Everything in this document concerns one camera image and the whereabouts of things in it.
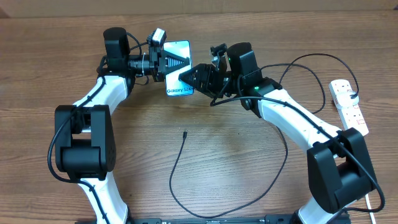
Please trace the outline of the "white charger plug adapter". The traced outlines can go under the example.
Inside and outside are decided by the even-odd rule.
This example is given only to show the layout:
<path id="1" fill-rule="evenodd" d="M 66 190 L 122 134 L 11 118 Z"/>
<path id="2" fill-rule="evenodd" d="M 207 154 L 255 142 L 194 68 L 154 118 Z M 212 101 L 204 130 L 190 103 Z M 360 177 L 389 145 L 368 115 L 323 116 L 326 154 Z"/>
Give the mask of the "white charger plug adapter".
<path id="1" fill-rule="evenodd" d="M 350 108 L 359 103 L 359 96 L 352 91 L 338 92 L 335 99 L 338 109 Z"/>

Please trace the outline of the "white power strip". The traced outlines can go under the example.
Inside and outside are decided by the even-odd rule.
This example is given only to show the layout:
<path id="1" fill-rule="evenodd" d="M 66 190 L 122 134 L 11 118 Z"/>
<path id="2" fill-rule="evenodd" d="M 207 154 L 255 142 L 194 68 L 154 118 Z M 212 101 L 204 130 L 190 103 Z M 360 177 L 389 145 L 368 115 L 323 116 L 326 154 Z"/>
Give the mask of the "white power strip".
<path id="1" fill-rule="evenodd" d="M 354 92 L 351 85 L 349 84 L 349 81 L 343 79 L 337 79 L 331 81 L 328 87 L 335 105 L 336 105 L 335 103 L 336 94 L 338 92 L 342 91 Z M 337 110 L 340 116 L 340 120 L 343 124 L 344 130 L 347 130 L 349 128 L 354 128 L 357 131 L 359 131 L 363 136 L 369 133 L 369 129 L 368 126 L 366 125 L 363 114 L 360 110 L 359 103 L 350 108 L 343 108 L 341 110 L 337 108 Z"/>

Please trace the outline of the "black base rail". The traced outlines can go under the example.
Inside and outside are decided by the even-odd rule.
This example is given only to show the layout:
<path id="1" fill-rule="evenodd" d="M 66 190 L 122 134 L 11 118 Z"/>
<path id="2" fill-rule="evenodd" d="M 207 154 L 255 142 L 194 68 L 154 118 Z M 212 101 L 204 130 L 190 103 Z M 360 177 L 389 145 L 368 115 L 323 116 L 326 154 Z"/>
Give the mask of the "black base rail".
<path id="1" fill-rule="evenodd" d="M 241 218 L 185 218 L 162 220 L 160 218 L 131 218 L 126 221 L 127 224 L 299 224 L 302 223 L 297 214 L 286 215 L 266 215 L 264 217 L 241 217 Z"/>

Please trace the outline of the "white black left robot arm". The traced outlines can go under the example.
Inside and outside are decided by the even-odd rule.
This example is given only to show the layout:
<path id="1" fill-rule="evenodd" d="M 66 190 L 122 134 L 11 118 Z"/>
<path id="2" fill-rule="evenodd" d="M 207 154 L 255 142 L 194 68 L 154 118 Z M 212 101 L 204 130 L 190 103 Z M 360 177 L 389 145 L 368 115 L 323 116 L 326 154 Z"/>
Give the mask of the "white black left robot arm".
<path id="1" fill-rule="evenodd" d="M 73 105 L 55 109 L 55 133 L 47 153 L 49 171 L 57 180 L 83 189 L 95 211 L 95 223 L 134 221 L 113 175 L 116 143 L 111 115 L 131 94 L 136 78 L 165 82 L 168 96 L 193 94 L 177 78 L 192 66 L 189 41 L 168 42 L 166 32 L 157 28 L 144 42 L 148 51 L 133 55 L 131 36 L 122 27 L 106 29 L 106 54 L 97 68 L 96 85 Z"/>

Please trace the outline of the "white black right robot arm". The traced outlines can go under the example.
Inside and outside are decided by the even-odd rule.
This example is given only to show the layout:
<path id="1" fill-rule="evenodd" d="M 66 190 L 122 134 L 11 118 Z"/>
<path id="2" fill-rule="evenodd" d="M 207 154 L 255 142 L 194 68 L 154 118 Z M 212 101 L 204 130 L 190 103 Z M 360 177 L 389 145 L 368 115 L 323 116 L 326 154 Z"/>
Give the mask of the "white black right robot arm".
<path id="1" fill-rule="evenodd" d="M 282 85 L 262 74 L 251 44 L 211 48 L 213 61 L 179 79 L 211 98 L 216 106 L 240 101 L 243 108 L 272 123 L 283 138 L 306 154 L 310 200 L 290 215 L 266 215 L 266 223 L 349 223 L 355 201 L 380 191 L 364 136 L 342 130 L 299 105 Z"/>

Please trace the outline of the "blue Samsung smartphone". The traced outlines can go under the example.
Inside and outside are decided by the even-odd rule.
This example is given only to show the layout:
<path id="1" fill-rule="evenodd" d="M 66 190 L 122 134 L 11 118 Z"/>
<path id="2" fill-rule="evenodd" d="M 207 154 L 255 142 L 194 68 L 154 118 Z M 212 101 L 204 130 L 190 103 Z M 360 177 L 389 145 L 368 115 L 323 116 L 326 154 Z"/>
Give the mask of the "blue Samsung smartphone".
<path id="1" fill-rule="evenodd" d="M 181 82 L 178 76 L 192 68 L 190 42 L 188 40 L 179 40 L 173 42 L 166 42 L 164 50 L 171 52 L 181 57 L 189 57 L 190 65 L 183 67 L 175 72 L 165 76 L 165 86 L 167 96 L 187 96 L 194 93 L 193 87 Z"/>

